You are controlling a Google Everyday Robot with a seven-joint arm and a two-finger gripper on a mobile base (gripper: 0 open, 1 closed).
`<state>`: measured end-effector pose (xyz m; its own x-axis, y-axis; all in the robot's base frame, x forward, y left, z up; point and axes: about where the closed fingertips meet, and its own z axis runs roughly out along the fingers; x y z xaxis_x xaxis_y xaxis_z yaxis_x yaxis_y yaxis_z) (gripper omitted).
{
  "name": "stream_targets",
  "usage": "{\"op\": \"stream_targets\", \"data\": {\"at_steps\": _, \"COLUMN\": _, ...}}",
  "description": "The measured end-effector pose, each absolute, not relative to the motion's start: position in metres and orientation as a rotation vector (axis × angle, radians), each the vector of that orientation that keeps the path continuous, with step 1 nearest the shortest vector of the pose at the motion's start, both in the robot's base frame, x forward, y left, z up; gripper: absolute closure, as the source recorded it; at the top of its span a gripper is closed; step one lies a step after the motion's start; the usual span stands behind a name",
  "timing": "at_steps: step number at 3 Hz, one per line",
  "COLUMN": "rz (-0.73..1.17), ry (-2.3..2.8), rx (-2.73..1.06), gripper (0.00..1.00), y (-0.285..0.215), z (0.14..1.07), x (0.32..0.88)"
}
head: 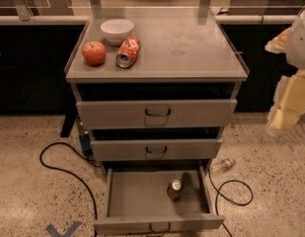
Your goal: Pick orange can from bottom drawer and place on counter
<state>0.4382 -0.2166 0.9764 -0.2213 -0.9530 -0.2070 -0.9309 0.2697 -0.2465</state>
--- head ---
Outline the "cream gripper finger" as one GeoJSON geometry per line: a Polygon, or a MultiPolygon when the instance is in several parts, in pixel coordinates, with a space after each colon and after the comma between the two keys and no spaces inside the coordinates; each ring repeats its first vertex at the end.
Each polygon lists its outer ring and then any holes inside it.
{"type": "Polygon", "coordinates": [[[277,37],[270,40],[266,44],[265,50],[275,54],[286,53],[289,34],[290,34],[290,28],[287,28],[286,30],[281,32],[277,37]]]}
{"type": "Polygon", "coordinates": [[[305,114],[305,70],[291,77],[282,76],[277,83],[273,105],[267,116],[267,133],[280,136],[298,123],[305,114]]]}

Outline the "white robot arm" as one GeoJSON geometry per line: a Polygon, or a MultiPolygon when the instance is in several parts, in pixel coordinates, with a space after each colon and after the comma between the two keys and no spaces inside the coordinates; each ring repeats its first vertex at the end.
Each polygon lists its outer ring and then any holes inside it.
{"type": "Polygon", "coordinates": [[[297,69],[291,77],[282,76],[278,81],[267,116],[267,133],[280,136],[305,114],[305,9],[290,28],[267,43],[265,50],[285,53],[287,63],[297,69]]]}

